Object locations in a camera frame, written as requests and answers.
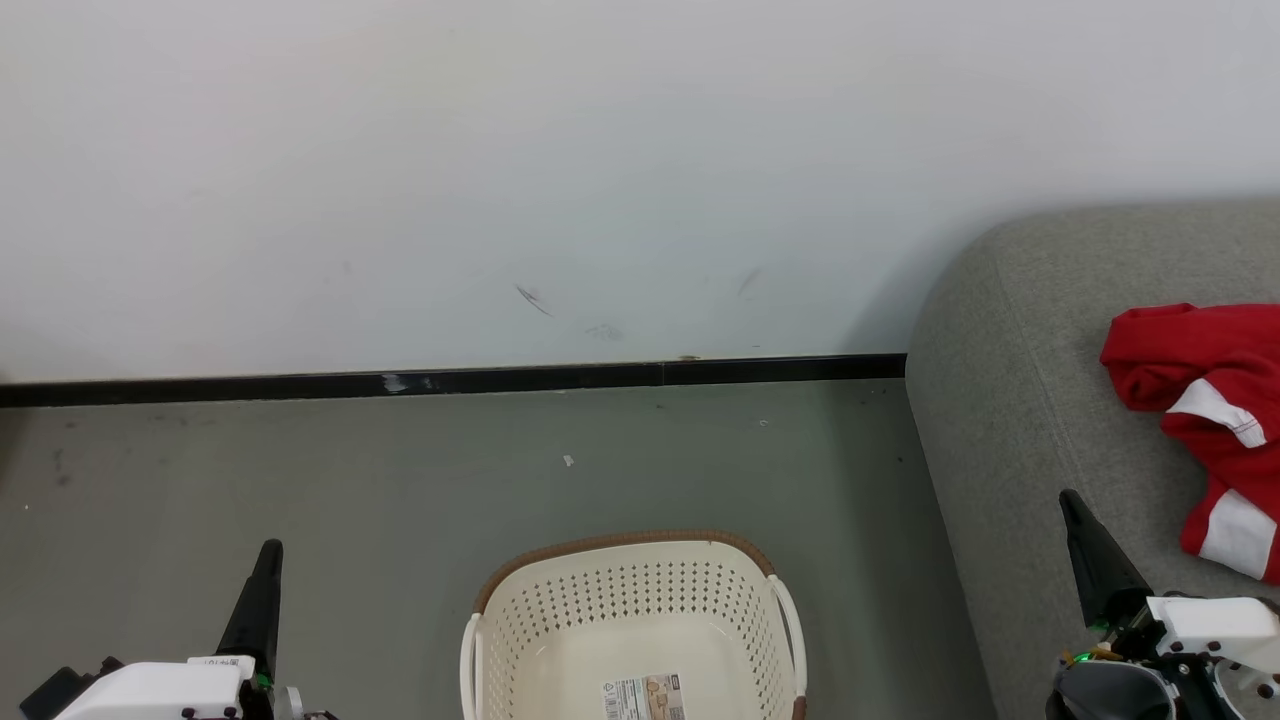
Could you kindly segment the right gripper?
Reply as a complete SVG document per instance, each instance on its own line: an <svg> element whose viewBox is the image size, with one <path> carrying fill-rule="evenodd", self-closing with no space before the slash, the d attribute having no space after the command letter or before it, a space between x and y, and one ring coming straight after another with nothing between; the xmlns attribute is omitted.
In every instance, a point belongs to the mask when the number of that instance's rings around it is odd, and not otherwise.
<svg viewBox="0 0 1280 720"><path fill-rule="evenodd" d="M1082 616L1098 644L1065 656L1047 719L1275 719L1279 625L1247 597L1153 591L1074 489L1059 493Z"/></svg>

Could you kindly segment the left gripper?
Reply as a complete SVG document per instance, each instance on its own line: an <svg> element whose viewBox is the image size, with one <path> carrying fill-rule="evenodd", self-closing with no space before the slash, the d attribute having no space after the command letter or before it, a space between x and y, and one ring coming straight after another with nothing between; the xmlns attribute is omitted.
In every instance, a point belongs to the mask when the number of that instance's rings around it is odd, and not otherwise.
<svg viewBox="0 0 1280 720"><path fill-rule="evenodd" d="M307 710L297 688L275 684L284 544L262 543L215 655L184 662L55 671L20 701L24 719L332 719Z"/></svg>

